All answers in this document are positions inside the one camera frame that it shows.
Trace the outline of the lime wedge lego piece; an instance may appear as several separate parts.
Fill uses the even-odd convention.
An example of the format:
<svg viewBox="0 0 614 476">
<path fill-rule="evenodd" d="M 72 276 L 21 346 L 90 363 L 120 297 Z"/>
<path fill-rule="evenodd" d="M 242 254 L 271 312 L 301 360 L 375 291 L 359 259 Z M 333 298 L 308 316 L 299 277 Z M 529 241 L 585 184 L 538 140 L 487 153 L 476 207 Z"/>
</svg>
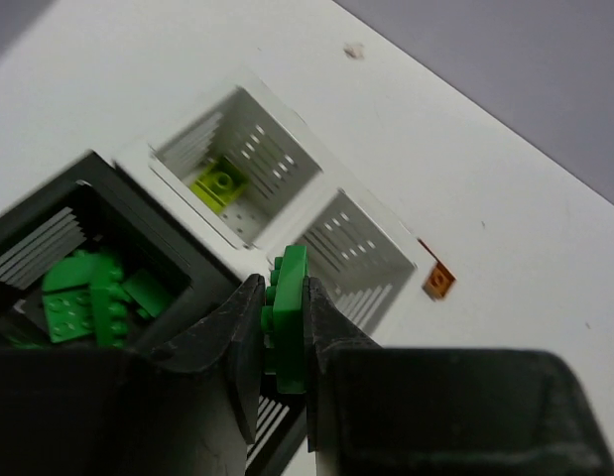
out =
<svg viewBox="0 0 614 476">
<path fill-rule="evenodd" d="M 189 189 L 212 212 L 220 214 L 233 203 L 248 186 L 248 176 L 226 157 L 207 166 Z"/>
</svg>

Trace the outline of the white slotted container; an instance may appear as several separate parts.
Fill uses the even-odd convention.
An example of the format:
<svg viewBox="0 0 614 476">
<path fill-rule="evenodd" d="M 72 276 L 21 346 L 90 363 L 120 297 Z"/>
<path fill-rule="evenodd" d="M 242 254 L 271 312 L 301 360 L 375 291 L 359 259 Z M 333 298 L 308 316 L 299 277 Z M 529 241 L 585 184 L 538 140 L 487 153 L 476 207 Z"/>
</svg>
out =
<svg viewBox="0 0 614 476">
<path fill-rule="evenodd" d="M 191 187 L 220 159 L 249 182 L 213 212 Z M 114 163 L 239 277 L 271 267 L 290 244 L 305 245 L 310 273 L 377 338 L 412 303 L 434 263 L 400 219 L 248 71 L 204 92 Z"/>
</svg>

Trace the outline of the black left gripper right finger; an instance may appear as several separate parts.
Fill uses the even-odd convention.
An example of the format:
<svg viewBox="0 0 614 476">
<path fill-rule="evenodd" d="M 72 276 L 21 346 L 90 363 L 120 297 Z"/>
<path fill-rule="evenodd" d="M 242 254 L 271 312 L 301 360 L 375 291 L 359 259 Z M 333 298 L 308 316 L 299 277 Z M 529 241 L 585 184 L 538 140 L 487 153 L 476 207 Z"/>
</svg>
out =
<svg viewBox="0 0 614 476">
<path fill-rule="evenodd" d="M 583 388 L 540 350 L 392 348 L 303 284 L 307 442 L 320 475 L 613 475 Z"/>
</svg>

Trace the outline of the pale yellow on green lego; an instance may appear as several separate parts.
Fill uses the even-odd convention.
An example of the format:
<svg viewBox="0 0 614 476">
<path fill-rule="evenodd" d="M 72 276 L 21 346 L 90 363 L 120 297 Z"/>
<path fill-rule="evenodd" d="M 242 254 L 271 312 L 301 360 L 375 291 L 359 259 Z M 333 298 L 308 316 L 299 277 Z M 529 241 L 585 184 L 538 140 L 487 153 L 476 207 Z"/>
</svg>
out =
<svg viewBox="0 0 614 476">
<path fill-rule="evenodd" d="M 43 310 L 53 344 L 93 332 L 89 283 L 98 261 L 96 254 L 78 250 L 45 274 Z"/>
</svg>

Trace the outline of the green lime long lego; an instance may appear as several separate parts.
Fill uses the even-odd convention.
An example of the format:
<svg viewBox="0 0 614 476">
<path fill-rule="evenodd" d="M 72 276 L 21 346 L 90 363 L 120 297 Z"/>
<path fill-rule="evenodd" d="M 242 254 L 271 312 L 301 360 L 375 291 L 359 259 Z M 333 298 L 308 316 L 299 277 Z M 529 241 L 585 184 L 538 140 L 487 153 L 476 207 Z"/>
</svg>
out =
<svg viewBox="0 0 614 476">
<path fill-rule="evenodd" d="M 303 284 L 308 276 L 307 247 L 289 245 L 276 257 L 261 311 L 264 373 L 274 376 L 280 394 L 306 391 Z"/>
</svg>

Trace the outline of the green two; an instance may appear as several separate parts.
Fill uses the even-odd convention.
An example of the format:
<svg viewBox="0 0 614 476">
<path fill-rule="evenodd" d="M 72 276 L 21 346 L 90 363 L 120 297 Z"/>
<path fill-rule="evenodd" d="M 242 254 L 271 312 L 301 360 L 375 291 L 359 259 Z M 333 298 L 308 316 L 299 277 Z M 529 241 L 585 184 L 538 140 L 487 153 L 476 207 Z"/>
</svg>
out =
<svg viewBox="0 0 614 476">
<path fill-rule="evenodd" d="M 143 319 L 157 318 L 174 300 L 173 295 L 146 269 L 140 269 L 123 284 L 122 289 L 136 304 Z"/>
</svg>

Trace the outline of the black slotted container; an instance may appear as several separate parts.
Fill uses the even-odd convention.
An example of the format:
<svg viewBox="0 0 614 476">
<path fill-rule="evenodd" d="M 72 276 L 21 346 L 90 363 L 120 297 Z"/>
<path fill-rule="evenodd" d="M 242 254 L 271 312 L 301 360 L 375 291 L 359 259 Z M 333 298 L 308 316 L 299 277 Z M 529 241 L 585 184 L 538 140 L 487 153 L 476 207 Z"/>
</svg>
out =
<svg viewBox="0 0 614 476">
<path fill-rule="evenodd" d="M 304 408 L 239 278 L 94 153 L 0 216 L 0 475 L 279 475 Z"/>
</svg>

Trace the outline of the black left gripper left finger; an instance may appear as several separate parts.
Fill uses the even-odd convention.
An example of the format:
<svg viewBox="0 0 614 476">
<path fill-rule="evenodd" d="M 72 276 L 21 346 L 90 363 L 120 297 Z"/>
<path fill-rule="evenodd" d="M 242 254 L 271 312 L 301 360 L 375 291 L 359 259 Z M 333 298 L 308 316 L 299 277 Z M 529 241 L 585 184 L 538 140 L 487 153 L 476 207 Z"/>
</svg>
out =
<svg viewBox="0 0 614 476">
<path fill-rule="evenodd" d="M 265 281 L 148 351 L 0 347 L 0 475 L 242 475 Z"/>
</svg>

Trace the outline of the brown lego brick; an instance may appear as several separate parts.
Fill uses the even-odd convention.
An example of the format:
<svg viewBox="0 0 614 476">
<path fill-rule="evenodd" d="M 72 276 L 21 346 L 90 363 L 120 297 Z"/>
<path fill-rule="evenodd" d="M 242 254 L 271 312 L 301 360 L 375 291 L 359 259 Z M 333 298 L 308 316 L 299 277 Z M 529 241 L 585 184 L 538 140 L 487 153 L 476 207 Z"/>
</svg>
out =
<svg viewBox="0 0 614 476">
<path fill-rule="evenodd" d="M 444 300 L 457 281 L 456 276 L 421 238 L 420 245 L 434 258 L 435 263 L 427 276 L 423 290 L 432 300 Z"/>
</svg>

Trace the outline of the small green printed lego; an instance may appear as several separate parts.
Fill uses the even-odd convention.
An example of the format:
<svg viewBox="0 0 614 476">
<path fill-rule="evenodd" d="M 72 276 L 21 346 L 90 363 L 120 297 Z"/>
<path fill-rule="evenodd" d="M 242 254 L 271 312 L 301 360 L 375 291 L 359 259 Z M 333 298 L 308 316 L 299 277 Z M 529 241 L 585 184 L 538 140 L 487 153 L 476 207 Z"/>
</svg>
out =
<svg viewBox="0 0 614 476">
<path fill-rule="evenodd" d="M 118 257 L 102 252 L 89 282 L 93 329 L 100 347 L 124 346 L 129 296 L 122 289 L 123 279 L 124 270 Z"/>
</svg>

